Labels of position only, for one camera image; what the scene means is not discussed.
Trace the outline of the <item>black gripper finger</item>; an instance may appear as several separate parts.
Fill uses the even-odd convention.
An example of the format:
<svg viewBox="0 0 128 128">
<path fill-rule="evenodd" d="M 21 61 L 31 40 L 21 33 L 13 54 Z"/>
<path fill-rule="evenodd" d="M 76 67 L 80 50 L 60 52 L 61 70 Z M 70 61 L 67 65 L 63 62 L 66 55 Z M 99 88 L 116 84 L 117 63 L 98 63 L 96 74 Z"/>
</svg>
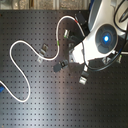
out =
<svg viewBox="0 0 128 128">
<path fill-rule="evenodd" d="M 64 69 L 68 66 L 68 61 L 63 60 L 62 62 L 57 63 L 56 65 L 53 66 L 53 71 L 54 72 L 59 72 L 61 69 Z"/>
</svg>

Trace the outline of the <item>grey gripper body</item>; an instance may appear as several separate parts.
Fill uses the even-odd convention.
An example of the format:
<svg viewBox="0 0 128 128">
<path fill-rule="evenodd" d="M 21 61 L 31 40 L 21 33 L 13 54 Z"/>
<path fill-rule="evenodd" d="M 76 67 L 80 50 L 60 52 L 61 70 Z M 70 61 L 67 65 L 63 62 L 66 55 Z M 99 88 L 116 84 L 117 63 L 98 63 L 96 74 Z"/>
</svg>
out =
<svg viewBox="0 0 128 128">
<path fill-rule="evenodd" d="M 76 59 L 75 55 L 73 54 L 74 49 L 69 50 L 69 63 L 77 63 L 79 64 L 79 61 Z"/>
</svg>

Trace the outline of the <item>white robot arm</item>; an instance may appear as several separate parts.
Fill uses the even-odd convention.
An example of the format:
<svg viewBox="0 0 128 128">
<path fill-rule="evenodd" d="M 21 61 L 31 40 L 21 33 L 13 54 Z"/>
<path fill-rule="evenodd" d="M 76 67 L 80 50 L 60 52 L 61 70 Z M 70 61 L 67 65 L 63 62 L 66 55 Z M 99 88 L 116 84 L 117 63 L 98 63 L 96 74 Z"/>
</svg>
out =
<svg viewBox="0 0 128 128">
<path fill-rule="evenodd" d="M 105 58 L 115 51 L 118 37 L 127 37 L 128 0 L 95 0 L 89 14 L 90 33 L 69 51 L 74 63 L 85 64 L 92 71 L 101 71 L 109 67 L 121 54 L 118 52 L 105 66 L 92 68 L 90 60 Z"/>
</svg>

